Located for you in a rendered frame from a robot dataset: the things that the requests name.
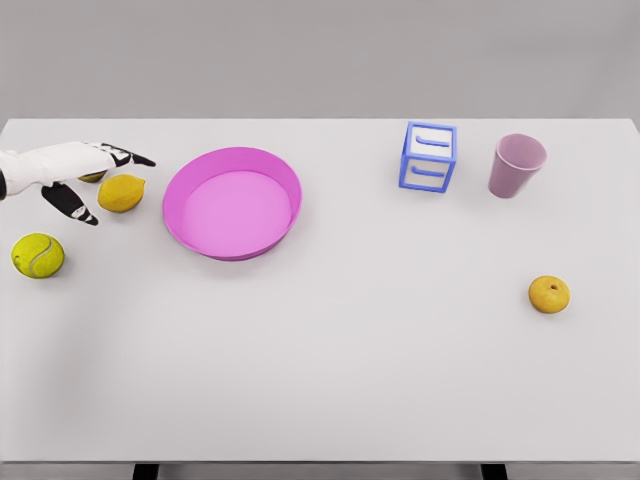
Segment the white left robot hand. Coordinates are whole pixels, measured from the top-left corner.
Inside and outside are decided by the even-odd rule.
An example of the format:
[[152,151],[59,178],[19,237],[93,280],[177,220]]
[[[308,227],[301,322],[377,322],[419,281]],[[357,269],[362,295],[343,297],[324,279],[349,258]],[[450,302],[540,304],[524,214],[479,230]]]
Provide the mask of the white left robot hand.
[[98,219],[66,181],[130,163],[156,166],[154,161],[142,155],[105,142],[73,141],[31,150],[17,157],[25,189],[39,184],[42,197],[54,208],[71,219],[92,226],[99,223]]

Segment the yellow lemon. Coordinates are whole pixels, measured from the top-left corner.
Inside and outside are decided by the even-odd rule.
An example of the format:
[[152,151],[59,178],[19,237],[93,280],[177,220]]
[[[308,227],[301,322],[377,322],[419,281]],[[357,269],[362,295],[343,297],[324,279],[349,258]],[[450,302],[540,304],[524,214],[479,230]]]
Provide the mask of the yellow lemon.
[[146,180],[131,174],[108,178],[98,191],[100,207],[110,212],[123,213],[135,208],[142,200]]

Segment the pink round plate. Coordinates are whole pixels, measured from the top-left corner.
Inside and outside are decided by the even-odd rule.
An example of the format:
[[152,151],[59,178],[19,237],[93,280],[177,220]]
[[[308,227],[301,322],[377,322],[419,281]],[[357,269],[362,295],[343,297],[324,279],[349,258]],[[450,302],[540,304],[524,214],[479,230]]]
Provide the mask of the pink round plate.
[[302,206],[295,171],[257,148],[205,153],[169,182],[162,204],[176,241],[223,261],[247,260],[274,248],[295,224]]

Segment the yellow-green tennis ball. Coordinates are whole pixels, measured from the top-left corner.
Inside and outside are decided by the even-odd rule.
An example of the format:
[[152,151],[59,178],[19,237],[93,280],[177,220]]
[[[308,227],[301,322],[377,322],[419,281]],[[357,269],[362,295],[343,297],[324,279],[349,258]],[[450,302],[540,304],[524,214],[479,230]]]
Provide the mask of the yellow-green tennis ball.
[[65,260],[60,242],[44,233],[31,233],[16,242],[11,251],[14,267],[32,279],[49,278],[57,273]]

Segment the blue-framed small cabinet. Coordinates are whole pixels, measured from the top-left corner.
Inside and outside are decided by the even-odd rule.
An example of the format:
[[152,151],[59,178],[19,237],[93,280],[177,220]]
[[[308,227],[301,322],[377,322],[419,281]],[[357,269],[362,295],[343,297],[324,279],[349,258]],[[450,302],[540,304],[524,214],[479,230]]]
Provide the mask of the blue-framed small cabinet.
[[[429,157],[429,156],[423,156],[423,155],[412,153],[410,151],[410,140],[411,140],[412,129],[415,126],[451,130],[452,133],[453,133],[452,157],[451,158]],[[406,173],[408,161],[411,160],[411,159],[430,160],[430,161],[439,161],[439,162],[449,163],[450,166],[449,166],[449,171],[448,171],[448,175],[447,175],[447,178],[446,178],[446,183],[445,183],[444,188],[442,190],[436,191],[436,190],[428,190],[426,188],[419,188],[419,187],[415,187],[415,186],[412,186],[412,185],[405,185],[404,184],[404,176],[405,176],[405,173]],[[450,180],[452,178],[452,174],[454,172],[456,164],[457,164],[457,128],[455,126],[430,124],[430,123],[419,122],[419,121],[409,121],[408,122],[407,128],[406,128],[405,139],[404,139],[404,143],[403,143],[401,160],[400,160],[399,186],[401,188],[421,190],[421,191],[429,191],[429,192],[435,192],[435,193],[444,193],[448,189],[448,186],[449,186]]]

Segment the light pink cup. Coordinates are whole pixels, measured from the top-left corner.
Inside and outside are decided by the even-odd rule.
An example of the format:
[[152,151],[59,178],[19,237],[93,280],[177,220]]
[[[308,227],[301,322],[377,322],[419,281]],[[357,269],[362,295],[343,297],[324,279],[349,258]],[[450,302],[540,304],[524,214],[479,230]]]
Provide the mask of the light pink cup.
[[495,148],[489,191],[499,198],[513,198],[543,168],[547,157],[543,144],[531,136],[502,137]]

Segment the yellow round apple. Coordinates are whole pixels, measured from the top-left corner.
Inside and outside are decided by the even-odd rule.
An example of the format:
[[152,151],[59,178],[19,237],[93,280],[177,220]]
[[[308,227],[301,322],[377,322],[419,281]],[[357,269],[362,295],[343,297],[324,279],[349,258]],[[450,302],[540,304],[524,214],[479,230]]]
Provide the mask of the yellow round apple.
[[555,314],[569,305],[571,292],[561,278],[544,275],[531,282],[528,288],[528,298],[531,305],[539,312]]

